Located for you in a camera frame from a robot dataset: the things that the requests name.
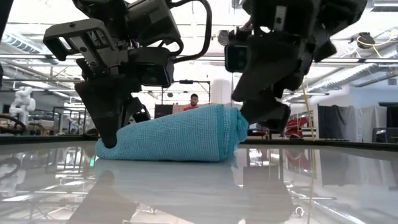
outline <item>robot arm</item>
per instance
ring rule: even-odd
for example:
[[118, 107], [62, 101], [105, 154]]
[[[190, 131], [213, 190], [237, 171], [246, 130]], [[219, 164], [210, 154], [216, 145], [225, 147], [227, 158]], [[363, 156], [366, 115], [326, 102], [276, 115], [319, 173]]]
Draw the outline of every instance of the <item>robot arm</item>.
[[[203, 56], [211, 39], [211, 9], [206, 11], [202, 51], [178, 57], [183, 42], [170, 9], [194, 0], [73, 0], [89, 19], [47, 29], [44, 44], [59, 60], [82, 54], [76, 61], [84, 82], [75, 85], [104, 145], [116, 145], [116, 131], [149, 119], [146, 107], [131, 96], [141, 85], [169, 87], [174, 64]], [[277, 99], [295, 91], [313, 61], [336, 52], [330, 36], [358, 21], [367, 0], [246, 0], [248, 23], [227, 35], [226, 69], [242, 72], [232, 99], [244, 102], [241, 112], [250, 123], [282, 132], [290, 109]], [[265, 33], [261, 27], [271, 30]], [[151, 47], [161, 41], [158, 47]], [[162, 47], [176, 42], [170, 52]]]
[[[195, 55], [179, 57], [184, 46], [170, 9], [199, 1], [207, 12], [205, 42]], [[131, 93], [141, 86], [169, 87], [174, 64], [203, 56], [211, 40], [211, 9], [206, 0], [73, 0], [89, 19], [48, 28], [43, 42], [59, 59], [82, 54], [76, 60], [84, 82], [75, 85], [104, 145], [116, 145], [116, 131], [150, 119], [146, 107]], [[150, 45], [161, 41], [158, 47]], [[171, 52], [164, 44], [177, 43]]]
[[250, 21], [219, 42], [229, 42], [226, 69], [243, 73], [232, 99], [244, 102], [241, 112], [249, 123], [283, 132], [290, 109], [277, 99], [285, 89], [300, 88], [313, 61], [336, 53], [330, 37], [357, 22], [366, 4], [367, 0], [243, 2]]
[[15, 92], [15, 100], [9, 109], [10, 116], [14, 117], [18, 114], [19, 121], [24, 124], [28, 123], [29, 112], [36, 109], [36, 101], [30, 97], [32, 92], [32, 87], [19, 87], [19, 90]]

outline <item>red shirt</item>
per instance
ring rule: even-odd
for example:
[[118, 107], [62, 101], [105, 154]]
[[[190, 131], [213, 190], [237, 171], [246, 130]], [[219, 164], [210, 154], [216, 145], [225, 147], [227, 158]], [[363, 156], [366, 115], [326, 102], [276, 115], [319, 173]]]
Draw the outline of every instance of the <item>red shirt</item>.
[[192, 109], [196, 109], [196, 108], [199, 108], [199, 106], [187, 106], [186, 108], [184, 108], [184, 111], [192, 110]]

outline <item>folded towel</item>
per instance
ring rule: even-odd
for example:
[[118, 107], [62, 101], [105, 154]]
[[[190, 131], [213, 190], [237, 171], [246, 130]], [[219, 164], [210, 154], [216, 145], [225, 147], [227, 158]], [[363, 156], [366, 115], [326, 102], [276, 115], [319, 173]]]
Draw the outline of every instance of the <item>folded towel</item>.
[[248, 126], [237, 108], [210, 105], [130, 124], [117, 132], [114, 148], [99, 140], [96, 154], [103, 159], [218, 162], [233, 157]]

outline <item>glossy white tabletop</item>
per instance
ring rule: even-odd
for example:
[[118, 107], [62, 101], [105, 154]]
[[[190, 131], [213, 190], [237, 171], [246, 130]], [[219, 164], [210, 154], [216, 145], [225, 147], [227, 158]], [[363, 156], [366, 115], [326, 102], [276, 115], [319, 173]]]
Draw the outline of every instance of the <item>glossy white tabletop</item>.
[[398, 152], [240, 146], [178, 163], [97, 159], [94, 142], [1, 147], [0, 223], [398, 223]]

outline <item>cable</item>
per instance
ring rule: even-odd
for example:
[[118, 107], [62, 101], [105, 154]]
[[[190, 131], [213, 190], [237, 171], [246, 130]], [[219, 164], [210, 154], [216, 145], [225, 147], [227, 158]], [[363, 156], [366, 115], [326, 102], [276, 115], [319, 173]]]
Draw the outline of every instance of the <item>cable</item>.
[[303, 94], [304, 94], [305, 107], [307, 108], [307, 113], [308, 113], [308, 122], [310, 123], [310, 128], [311, 128], [312, 141], [314, 141], [315, 135], [313, 133], [312, 115], [311, 115], [311, 111], [310, 111], [310, 105], [308, 105], [308, 96], [307, 96], [307, 93], [305, 92], [304, 88], [303, 88]]
[[[311, 111], [310, 111], [310, 106], [308, 104], [308, 96], [307, 93], [305, 91], [305, 88], [303, 88], [303, 94], [304, 94], [304, 101], [305, 101], [305, 106], [307, 107], [307, 113], [308, 113], [308, 122], [310, 123], [310, 127], [311, 127], [311, 135], [312, 135], [312, 141], [315, 141], [315, 135], [313, 132], [313, 123], [312, 123], [312, 115], [311, 115]], [[315, 178], [315, 156], [313, 154], [313, 151], [311, 152], [311, 186], [310, 186], [310, 201], [309, 201], [309, 205], [308, 206], [308, 218], [307, 218], [307, 224], [310, 224], [310, 218], [311, 218], [311, 213], [312, 213], [312, 192], [313, 192], [313, 180]]]
[[213, 14], [211, 11], [211, 7], [208, 1], [206, 0], [181, 0], [179, 2], [171, 2], [169, 1], [167, 4], [169, 5], [169, 8], [173, 8], [173, 7], [179, 7], [182, 6], [185, 3], [188, 2], [193, 2], [193, 1], [199, 1], [203, 4], [203, 6], [206, 9], [206, 30], [205, 30], [205, 41], [203, 43], [203, 47], [202, 50], [195, 55], [189, 55], [189, 56], [184, 56], [184, 57], [179, 57], [179, 58], [175, 58], [173, 60], [174, 63], [179, 63], [179, 62], [185, 62], [185, 61], [189, 61], [189, 60], [195, 60], [198, 59], [202, 56], [204, 56], [207, 52], [207, 50], [209, 49], [210, 46], [210, 40], [211, 40], [211, 25], [212, 25], [212, 20], [213, 20]]
[[182, 40], [180, 38], [174, 37], [169, 34], [160, 35], [160, 36], [157, 36], [156, 38], [146, 39], [145, 42], [141, 42], [140, 44], [142, 46], [146, 47], [146, 46], [150, 45], [151, 43], [158, 42], [159, 40], [162, 40], [162, 42], [160, 43], [160, 45], [158, 47], [162, 47], [163, 44], [165, 44], [164, 40], [171, 40], [172, 42], [175, 42], [178, 44], [178, 46], [180, 48], [177, 51], [171, 52], [170, 53], [171, 57], [178, 56], [179, 54], [182, 53], [182, 50], [184, 49], [184, 43], [182, 42]]
[[376, 49], [375, 46], [373, 46], [373, 49], [376, 52], [377, 56], [379, 56], [379, 58], [383, 58], [383, 56], [381, 56], [381, 54], [379, 53], [379, 51]]
[[8, 119], [10, 121], [15, 122], [14, 129], [3, 128], [0, 126], [1, 132], [10, 133], [10, 134], [23, 134], [26, 131], [26, 125], [21, 121], [19, 121], [18, 119], [3, 114], [0, 114], [0, 118]]
[[387, 31], [384, 31], [384, 30], [382, 30], [382, 31], [383, 31], [383, 33], [385, 33], [385, 34], [389, 37], [389, 39], [388, 39], [387, 41], [384, 41], [384, 42], [381, 42], [381, 43], [378, 43], [378, 44], [367, 44], [367, 43], [364, 43], [364, 42], [362, 42], [362, 41], [359, 40], [359, 39], [361, 38], [361, 36], [357, 37], [357, 38], [356, 38], [356, 41], [357, 41], [358, 43], [362, 44], [362, 45], [370, 46], [370, 47], [382, 46], [382, 45], [384, 45], [384, 44], [389, 43], [389, 42], [393, 39], [392, 36], [391, 36]]

